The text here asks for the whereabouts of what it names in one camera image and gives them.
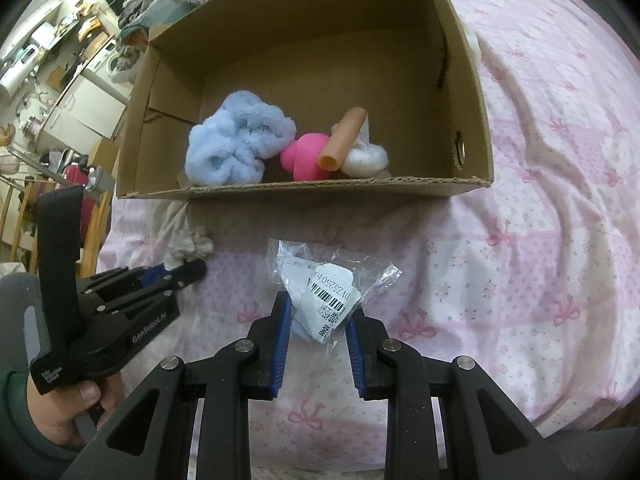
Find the person left hand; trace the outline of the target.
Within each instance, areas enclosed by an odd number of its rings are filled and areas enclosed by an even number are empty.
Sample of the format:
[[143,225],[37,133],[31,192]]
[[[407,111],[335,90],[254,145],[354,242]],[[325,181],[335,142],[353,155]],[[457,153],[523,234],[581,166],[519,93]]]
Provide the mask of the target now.
[[103,413],[96,426],[101,427],[124,399],[125,388],[119,373],[99,384],[88,380],[47,394],[38,392],[32,376],[27,379],[29,416],[40,434],[59,446],[78,446],[86,442],[74,423],[78,415],[99,406]]

